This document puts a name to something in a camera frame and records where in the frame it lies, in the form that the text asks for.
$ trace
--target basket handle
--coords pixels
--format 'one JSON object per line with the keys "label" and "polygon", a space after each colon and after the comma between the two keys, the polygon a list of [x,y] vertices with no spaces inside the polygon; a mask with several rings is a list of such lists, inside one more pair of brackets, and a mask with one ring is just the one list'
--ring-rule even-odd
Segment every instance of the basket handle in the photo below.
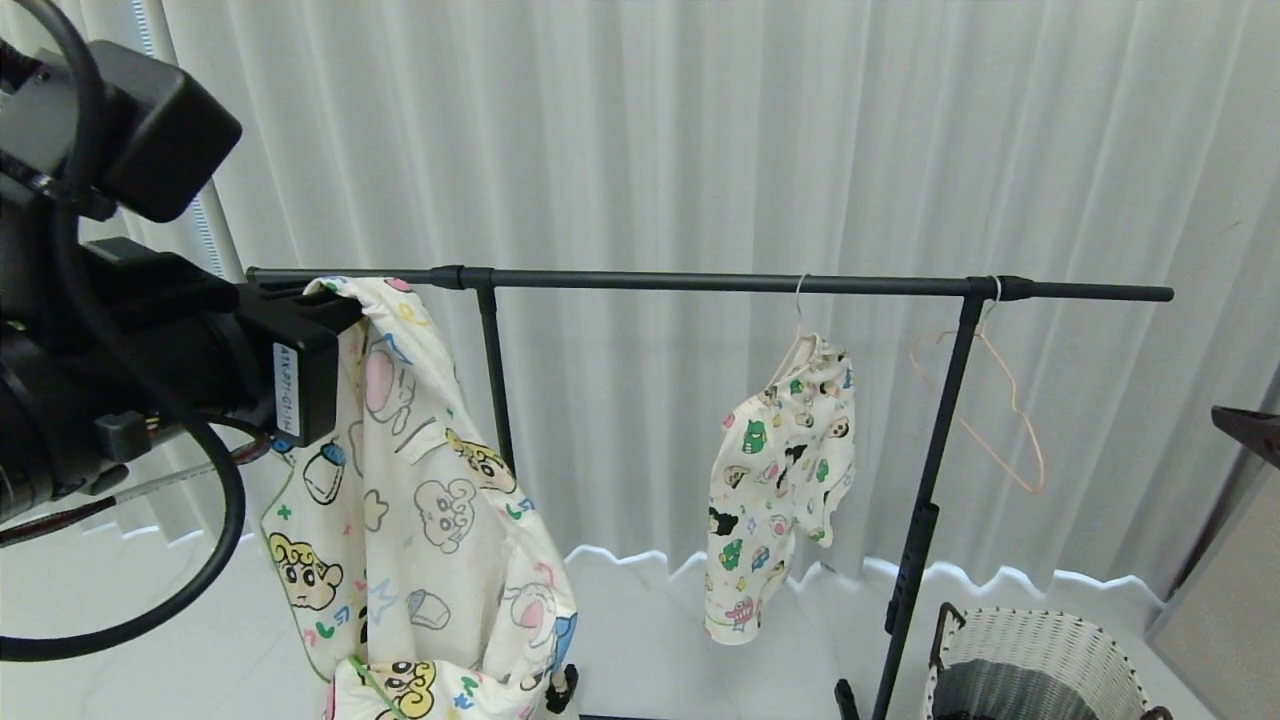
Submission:
{"label": "basket handle", "polygon": [[961,615],[960,611],[956,610],[955,605],[951,605],[950,602],[943,602],[942,607],[938,607],[938,626],[933,632],[933,651],[929,652],[929,667],[937,667],[940,671],[945,670],[945,667],[942,667],[942,632],[946,630],[947,626],[947,615],[955,618],[956,621],[960,623],[961,628],[964,628],[965,623],[964,615]]}

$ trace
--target curtain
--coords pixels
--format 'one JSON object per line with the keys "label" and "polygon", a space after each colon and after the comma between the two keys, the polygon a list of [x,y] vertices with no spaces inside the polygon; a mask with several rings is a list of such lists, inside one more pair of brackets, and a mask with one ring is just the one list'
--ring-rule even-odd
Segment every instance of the curtain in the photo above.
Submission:
{"label": "curtain", "polygon": [[[141,6],[244,123],[214,178],[244,266],[1172,286],[1169,305],[988,315],[1047,471],[1029,495],[952,433],[931,559],[978,583],[1061,568],[1167,594],[1236,454],[1210,407],[1257,407],[1277,374],[1274,3]],[[422,292],[492,428],[475,299]],[[499,307],[518,474],[561,547],[655,548],[672,570],[703,550],[719,420],[781,361],[792,299],[500,290]],[[801,307],[858,365],[859,443],[836,544],[805,560],[856,575],[901,552],[937,407],[906,350],[959,302]],[[923,347],[941,378],[948,342]],[[1009,404],[977,348],[959,414],[1034,479]],[[278,479],[259,473],[261,497]]]}

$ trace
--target black metal rod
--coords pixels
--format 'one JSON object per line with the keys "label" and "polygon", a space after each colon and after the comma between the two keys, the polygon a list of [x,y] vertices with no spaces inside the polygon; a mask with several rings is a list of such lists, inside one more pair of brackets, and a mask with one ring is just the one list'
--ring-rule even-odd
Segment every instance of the black metal rod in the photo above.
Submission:
{"label": "black metal rod", "polygon": [[516,471],[511,442],[511,410],[507,406],[507,377],[502,370],[502,336],[498,333],[498,296],[492,284],[476,287],[480,325],[484,328],[484,355],[489,365],[489,391],[493,395],[493,420],[498,425],[498,454]]}
{"label": "black metal rod", "polygon": [[[755,275],[714,273],[625,273],[575,270],[499,270],[493,268],[462,268],[458,265],[406,269],[262,269],[250,268],[248,277],[256,282],[298,282],[320,275],[398,277],[410,284],[434,284],[447,288],[467,288],[468,277],[476,270],[494,287],[553,287],[593,290],[676,290],[713,292],[795,292],[800,275]],[[1117,286],[1085,283],[1042,283],[1000,275],[1001,300],[1024,297],[1075,297],[1092,300],[1130,300],[1167,302],[1174,291],[1157,286]],[[805,275],[800,292],[828,295],[929,295],[940,297],[970,297],[979,295],[987,300],[996,297],[996,282],[979,278],[874,278],[846,275]]]}
{"label": "black metal rod", "polygon": [[[956,401],[960,400],[960,386],[964,383],[964,370],[969,363],[969,351],[973,348],[973,336],[978,329],[978,319],[982,316],[982,304],[980,297],[966,297],[960,307],[960,327],[956,329],[955,345],[951,346],[951,361],[947,365],[946,380],[942,383],[938,414],[933,419],[933,436],[929,438],[929,451],[924,456],[924,471],[920,474],[920,487],[915,493],[915,506],[911,511],[913,520],[919,514],[931,511],[933,486],[937,484],[938,470],[942,468],[942,454],[947,447],[947,434],[951,432]],[[933,509],[932,512],[936,515],[937,510]],[[890,601],[893,630],[888,641],[888,655],[884,657],[879,691],[876,693],[876,710],[872,714],[872,720],[884,720],[888,714],[888,702],[893,697],[897,670],[902,665],[902,651],[906,650],[906,635],[911,630],[911,615],[915,612],[915,600],[920,580],[924,578],[932,542],[933,524],[928,524],[928,527],[918,528],[916,533],[908,533],[906,542],[902,543],[902,562],[899,566],[899,573],[909,574],[904,578],[906,582],[900,583],[906,592]]]}

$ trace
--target green trim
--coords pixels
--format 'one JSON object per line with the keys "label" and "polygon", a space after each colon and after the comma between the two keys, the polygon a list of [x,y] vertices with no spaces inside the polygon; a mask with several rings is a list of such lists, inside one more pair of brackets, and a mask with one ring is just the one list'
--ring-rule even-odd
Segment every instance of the green trim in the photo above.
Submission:
{"label": "green trim", "polygon": [[[257,519],[257,530],[259,530],[257,537],[260,541],[262,541],[262,550],[266,551],[266,559],[271,562],[271,571],[275,575],[275,582],[280,583],[280,592],[284,594],[284,601],[289,602],[289,588],[284,587],[284,579],[280,578],[280,570],[275,566],[275,560],[271,557],[271,543],[268,542],[266,533],[262,532],[262,523],[266,520],[268,515],[271,514],[271,510],[276,506],[280,498],[284,497],[284,491],[289,489],[289,484],[293,482],[294,475],[298,474],[298,469],[293,462],[291,462],[285,457],[282,457],[282,460],[284,460],[284,464],[289,466],[289,477],[284,479],[284,484],[280,486],[280,489],[276,491],[275,497],[271,498],[271,502],[266,505],[266,510],[264,510],[262,515]],[[307,641],[302,639],[302,625],[298,624],[298,614],[293,611],[292,602],[289,602],[289,618],[293,619],[293,629],[298,634],[298,642],[302,643],[302,653],[307,656],[307,665],[311,667],[311,671],[315,673],[316,678],[320,678],[320,680],[325,683],[332,682],[329,678],[324,676],[324,673],[321,673],[320,669],[316,667],[315,662],[311,660],[311,653],[307,652]]]}
{"label": "green trim", "polygon": [[351,666],[356,669],[356,673],[360,674],[360,678],[365,680],[366,685],[374,688],[374,692],[378,693],[378,697],[380,697],[383,702],[387,703],[387,710],[392,711],[392,715],[396,716],[396,720],[410,720],[407,715],[401,712],[401,708],[396,706],[392,698],[385,692],[383,692],[383,685],[378,682],[378,678],[374,678],[372,675],[369,674],[367,669],[365,667],[365,662],[360,660],[360,657],[351,655],[347,657],[347,662],[349,662]]}

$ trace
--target basket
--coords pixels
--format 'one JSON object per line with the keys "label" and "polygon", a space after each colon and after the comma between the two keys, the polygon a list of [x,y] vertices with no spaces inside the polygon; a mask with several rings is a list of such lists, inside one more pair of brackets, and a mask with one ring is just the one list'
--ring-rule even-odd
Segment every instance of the basket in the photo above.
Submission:
{"label": "basket", "polygon": [[1048,610],[942,603],[925,720],[1172,720],[1102,628]]}

